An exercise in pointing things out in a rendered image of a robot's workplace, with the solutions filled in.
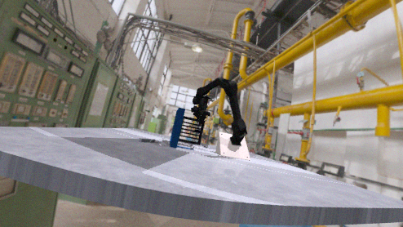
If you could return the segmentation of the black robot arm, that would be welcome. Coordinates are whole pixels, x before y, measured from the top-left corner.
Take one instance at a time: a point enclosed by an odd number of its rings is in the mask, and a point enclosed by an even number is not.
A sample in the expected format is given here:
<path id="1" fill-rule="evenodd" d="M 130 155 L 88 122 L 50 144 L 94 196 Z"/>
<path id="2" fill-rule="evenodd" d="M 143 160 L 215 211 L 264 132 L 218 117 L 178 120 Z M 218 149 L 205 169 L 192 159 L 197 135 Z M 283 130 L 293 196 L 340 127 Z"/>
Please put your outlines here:
<path id="1" fill-rule="evenodd" d="M 224 78 L 217 78 L 214 81 L 210 82 L 204 87 L 199 87 L 197 89 L 197 94 L 193 98 L 194 107 L 191 108 L 191 112 L 201 112 L 201 106 L 197 107 L 196 105 L 205 104 L 207 105 L 208 99 L 210 97 L 206 94 L 210 92 L 211 89 L 220 85 L 225 93 L 228 95 L 230 100 L 230 105 L 232 108 L 232 115 L 234 121 L 231 123 L 233 129 L 233 135 L 230 137 L 232 145 L 241 145 L 241 141 L 244 136 L 247 135 L 245 122 L 241 119 L 240 109 L 237 100 L 237 83 L 234 81 L 230 81 Z"/>

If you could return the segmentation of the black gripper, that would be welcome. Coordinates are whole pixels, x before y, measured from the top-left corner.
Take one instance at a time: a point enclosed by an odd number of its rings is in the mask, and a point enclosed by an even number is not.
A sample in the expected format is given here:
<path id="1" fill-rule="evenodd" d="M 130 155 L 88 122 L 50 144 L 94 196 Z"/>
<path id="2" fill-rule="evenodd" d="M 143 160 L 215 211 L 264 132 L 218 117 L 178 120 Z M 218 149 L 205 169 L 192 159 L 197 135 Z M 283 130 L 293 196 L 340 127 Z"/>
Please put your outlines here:
<path id="1" fill-rule="evenodd" d="M 207 105 L 199 104 L 198 107 L 200 106 L 201 106 L 201 112 L 200 113 L 194 112 L 193 115 L 195 115 L 197 119 L 204 121 L 206 119 L 206 115 L 210 116 L 210 112 L 206 111 L 206 108 L 208 107 Z"/>

